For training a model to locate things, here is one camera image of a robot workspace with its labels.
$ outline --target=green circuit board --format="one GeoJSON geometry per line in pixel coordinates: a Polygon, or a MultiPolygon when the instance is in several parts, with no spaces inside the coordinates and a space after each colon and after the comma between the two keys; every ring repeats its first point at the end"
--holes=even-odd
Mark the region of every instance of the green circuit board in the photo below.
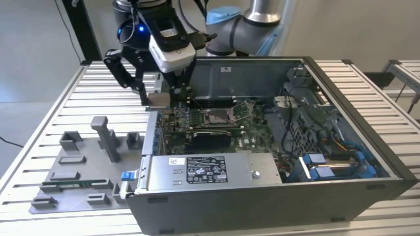
{"type": "Polygon", "coordinates": [[[217,109],[191,109],[180,104],[164,115],[163,128],[169,155],[280,152],[267,126],[261,105],[251,100],[239,100],[233,107],[217,109]],[[197,133],[220,132],[231,135],[228,147],[193,146],[192,139],[197,133]]]}

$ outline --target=motherboard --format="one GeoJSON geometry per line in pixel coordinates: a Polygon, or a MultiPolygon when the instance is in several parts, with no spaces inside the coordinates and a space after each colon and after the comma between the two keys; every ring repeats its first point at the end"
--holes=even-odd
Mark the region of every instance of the motherboard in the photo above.
{"type": "Polygon", "coordinates": [[[233,98],[221,105],[225,107],[204,106],[191,98],[165,111],[161,127],[167,154],[280,152],[259,100],[233,98]]]}

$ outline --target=power supply label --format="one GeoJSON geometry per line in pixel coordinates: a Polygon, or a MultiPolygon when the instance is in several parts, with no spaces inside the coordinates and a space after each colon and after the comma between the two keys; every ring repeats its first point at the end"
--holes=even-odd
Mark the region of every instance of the power supply label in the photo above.
{"type": "Polygon", "coordinates": [[[227,183],[228,170],[224,156],[187,158],[188,183],[227,183]]]}

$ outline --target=yellow wire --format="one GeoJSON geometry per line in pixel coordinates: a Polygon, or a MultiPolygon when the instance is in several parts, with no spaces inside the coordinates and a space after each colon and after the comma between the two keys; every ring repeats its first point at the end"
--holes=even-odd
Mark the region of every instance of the yellow wire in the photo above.
{"type": "Polygon", "coordinates": [[[344,151],[348,151],[347,148],[345,148],[336,140],[333,140],[333,142],[336,143],[336,145],[337,145],[344,151]]]}

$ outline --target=barcode sticker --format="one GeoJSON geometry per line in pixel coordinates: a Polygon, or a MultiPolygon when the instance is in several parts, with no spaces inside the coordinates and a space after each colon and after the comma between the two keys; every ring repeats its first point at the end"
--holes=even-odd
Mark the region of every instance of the barcode sticker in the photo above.
{"type": "Polygon", "coordinates": [[[171,157],[169,158],[169,165],[185,165],[185,158],[171,157]]]}

